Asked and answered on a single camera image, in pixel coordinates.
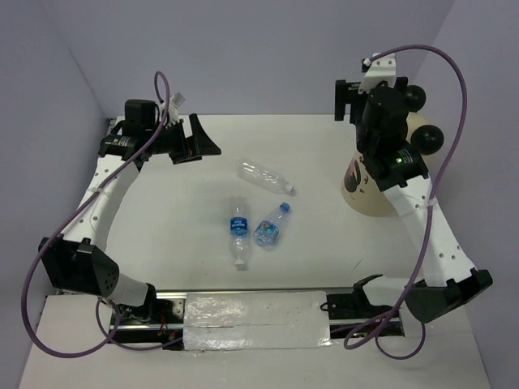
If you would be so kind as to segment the blue label crushed bottle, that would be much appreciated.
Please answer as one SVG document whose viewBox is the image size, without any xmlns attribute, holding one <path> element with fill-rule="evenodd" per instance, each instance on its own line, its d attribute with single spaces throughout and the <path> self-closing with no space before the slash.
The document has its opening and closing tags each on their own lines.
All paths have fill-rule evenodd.
<svg viewBox="0 0 519 389">
<path fill-rule="evenodd" d="M 251 261 L 250 209 L 243 197 L 230 198 L 229 214 L 229 252 L 234 266 L 246 271 Z"/>
</svg>

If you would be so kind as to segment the small bottle blue cap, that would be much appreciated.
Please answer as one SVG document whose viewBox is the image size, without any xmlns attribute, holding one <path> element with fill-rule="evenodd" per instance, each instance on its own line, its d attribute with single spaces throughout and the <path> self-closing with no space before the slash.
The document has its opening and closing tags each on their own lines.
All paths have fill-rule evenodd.
<svg viewBox="0 0 519 389">
<path fill-rule="evenodd" d="M 288 203 L 281 203 L 276 209 L 269 212 L 253 232 L 255 244 L 265 250 L 273 250 L 279 241 L 281 231 L 285 229 L 290 210 L 291 207 Z"/>
</svg>

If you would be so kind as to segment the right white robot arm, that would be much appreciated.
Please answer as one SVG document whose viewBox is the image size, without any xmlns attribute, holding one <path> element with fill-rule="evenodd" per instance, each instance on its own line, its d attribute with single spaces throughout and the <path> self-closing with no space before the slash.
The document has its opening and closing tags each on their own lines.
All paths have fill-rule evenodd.
<svg viewBox="0 0 519 389">
<path fill-rule="evenodd" d="M 442 147 L 443 133 L 432 125 L 414 132 L 408 126 L 410 113 L 424 103 L 425 92 L 405 77 L 377 80 L 371 88 L 335 82 L 334 118 L 354 125 L 360 156 L 350 166 L 346 186 L 364 172 L 401 218 L 418 247 L 423 274 L 406 289 L 404 300 L 419 322 L 429 323 L 473 300 L 493 279 L 465 254 L 433 194 L 423 157 Z"/>
</svg>

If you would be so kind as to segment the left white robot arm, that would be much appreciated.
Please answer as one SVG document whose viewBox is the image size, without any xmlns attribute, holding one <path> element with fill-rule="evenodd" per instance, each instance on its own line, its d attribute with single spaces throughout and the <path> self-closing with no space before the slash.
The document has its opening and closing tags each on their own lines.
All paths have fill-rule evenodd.
<svg viewBox="0 0 519 389">
<path fill-rule="evenodd" d="M 79 215 L 59 229 L 42 256 L 56 289 L 111 300 L 141 323 L 158 315 L 155 287 L 124 275 L 105 250 L 122 200 L 151 156 L 166 154 L 177 165 L 221 154 L 194 113 L 189 116 L 191 135 L 185 135 L 178 116 L 183 101 L 179 93 L 160 104 L 126 101 L 124 118 L 101 140 Z"/>
</svg>

